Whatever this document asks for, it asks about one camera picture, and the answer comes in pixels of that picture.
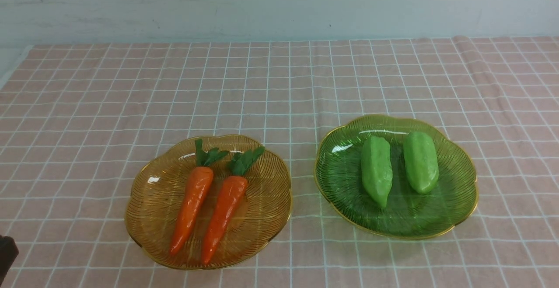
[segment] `toy carrot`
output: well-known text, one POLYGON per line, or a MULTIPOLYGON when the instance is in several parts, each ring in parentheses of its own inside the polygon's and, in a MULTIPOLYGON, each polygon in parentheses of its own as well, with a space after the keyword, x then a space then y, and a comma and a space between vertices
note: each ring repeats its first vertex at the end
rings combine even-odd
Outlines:
POLYGON ((169 249, 172 255, 177 254, 190 237, 196 215, 214 180, 214 171, 209 166, 229 154, 229 151, 220 151, 217 147, 208 150, 208 152, 203 151, 202 140, 196 140, 194 144, 196 145, 196 168, 192 169, 186 181, 184 200, 176 219, 169 249))
POLYGON ((258 147, 254 151, 247 150, 244 154, 236 153, 229 162, 228 168, 232 175, 223 181, 214 214, 202 242, 202 263, 205 265, 209 264, 214 256, 219 242, 225 235, 227 225, 248 187, 248 181, 243 175, 263 153, 264 147, 258 147))

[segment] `white wall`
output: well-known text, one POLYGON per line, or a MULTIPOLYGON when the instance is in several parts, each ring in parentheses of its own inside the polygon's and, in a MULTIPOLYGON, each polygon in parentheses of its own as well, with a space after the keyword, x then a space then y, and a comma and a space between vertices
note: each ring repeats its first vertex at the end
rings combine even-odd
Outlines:
POLYGON ((559 0, 0 0, 0 45, 557 35, 559 0))

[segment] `green glass plate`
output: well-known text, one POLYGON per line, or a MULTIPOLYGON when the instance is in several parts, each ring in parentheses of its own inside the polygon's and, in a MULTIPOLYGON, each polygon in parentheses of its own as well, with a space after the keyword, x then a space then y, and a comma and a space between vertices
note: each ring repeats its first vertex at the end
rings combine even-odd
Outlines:
POLYGON ((441 236, 477 206, 476 169, 468 154, 433 126, 408 118, 365 115, 330 132, 319 146, 315 181, 333 208, 349 222, 382 236, 420 240, 441 236), (411 131, 427 133, 437 147, 439 182, 431 193, 411 189, 402 144, 411 131), (383 210, 361 185, 361 148, 371 136, 391 146, 393 187, 383 210))

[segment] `green vegetable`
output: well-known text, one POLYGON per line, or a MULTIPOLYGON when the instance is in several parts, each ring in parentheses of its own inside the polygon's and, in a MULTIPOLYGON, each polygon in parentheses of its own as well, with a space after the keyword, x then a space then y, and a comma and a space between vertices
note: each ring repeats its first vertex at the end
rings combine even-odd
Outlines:
POLYGON ((427 194, 439 180, 437 149, 433 139, 422 132, 411 132, 404 141, 407 180, 419 194, 427 194))
POLYGON ((361 182, 381 208, 386 208, 392 177, 390 144, 382 137, 369 138, 361 151, 361 182))

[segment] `fake vegetable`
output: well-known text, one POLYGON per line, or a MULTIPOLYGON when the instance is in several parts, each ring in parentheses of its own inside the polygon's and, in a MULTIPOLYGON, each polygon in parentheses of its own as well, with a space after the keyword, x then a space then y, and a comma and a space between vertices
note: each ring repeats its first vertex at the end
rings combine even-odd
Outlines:
POLYGON ((239 207, 248 187, 248 181, 244 177, 245 173, 263 153, 264 147, 258 147, 254 151, 247 150, 244 154, 236 153, 228 164, 232 175, 223 181, 214 213, 202 242, 203 264, 207 265, 211 261, 235 210, 239 207))
POLYGON ((361 182, 381 208, 386 208, 392 178, 390 144, 382 137, 370 137, 361 151, 361 182))
POLYGON ((194 229, 198 211, 214 180, 214 171, 209 166, 229 154, 229 151, 220 151, 217 147, 208 152, 202 150, 201 139, 194 141, 194 144, 196 145, 196 168, 192 169, 186 181, 184 200, 176 219, 169 249, 172 255, 180 251, 194 229))
POLYGON ((439 180, 437 149, 433 139, 422 132, 411 132, 404 141, 407 180, 419 194, 427 194, 439 180))

